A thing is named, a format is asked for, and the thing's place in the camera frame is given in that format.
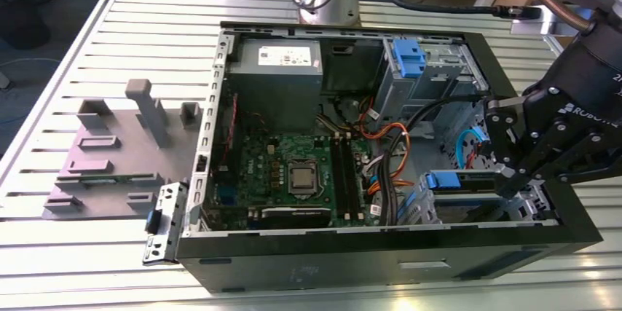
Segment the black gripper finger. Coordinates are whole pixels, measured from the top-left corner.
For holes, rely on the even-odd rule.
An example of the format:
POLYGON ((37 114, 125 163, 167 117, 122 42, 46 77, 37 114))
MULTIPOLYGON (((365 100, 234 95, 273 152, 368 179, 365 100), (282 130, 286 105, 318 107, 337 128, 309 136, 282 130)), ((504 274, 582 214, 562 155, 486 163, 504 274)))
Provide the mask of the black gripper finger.
POLYGON ((553 121, 537 138, 530 133, 517 137, 524 188, 533 181, 576 184, 621 174, 620 127, 590 121, 553 121))
POLYGON ((524 176, 517 169, 522 151, 517 142, 513 126, 521 121, 520 110, 525 97, 488 98, 485 101, 485 124, 492 142, 496 162, 501 164, 496 180, 497 194, 517 194, 524 188, 524 176))

